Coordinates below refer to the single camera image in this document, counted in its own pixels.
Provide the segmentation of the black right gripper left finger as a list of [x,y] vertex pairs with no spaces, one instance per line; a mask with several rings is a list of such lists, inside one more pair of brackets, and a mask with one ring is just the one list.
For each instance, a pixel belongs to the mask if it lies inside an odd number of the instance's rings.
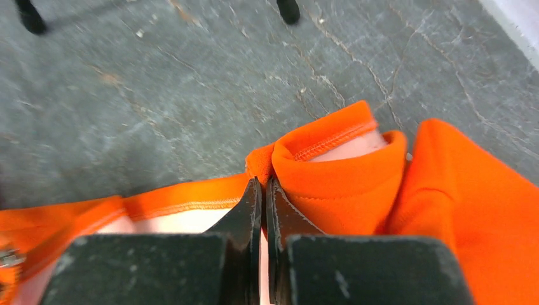
[[198,234],[100,234],[74,240],[41,304],[259,304],[262,191]]

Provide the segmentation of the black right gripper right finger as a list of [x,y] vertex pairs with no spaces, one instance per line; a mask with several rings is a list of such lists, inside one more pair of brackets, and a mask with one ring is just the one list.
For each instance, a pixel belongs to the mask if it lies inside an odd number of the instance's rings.
[[452,252],[420,236],[329,235],[266,187],[273,304],[473,304]]

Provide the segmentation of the orange zip jacket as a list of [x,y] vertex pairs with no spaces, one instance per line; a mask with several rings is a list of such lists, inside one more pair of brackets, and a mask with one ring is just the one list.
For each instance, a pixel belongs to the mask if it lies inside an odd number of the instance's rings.
[[238,175],[131,197],[1,212],[2,304],[36,304],[72,240],[93,233],[186,233],[211,226],[247,182],[276,177],[329,234],[420,235],[457,256],[477,304],[538,303],[538,187],[439,119],[378,132],[360,101],[253,150]]

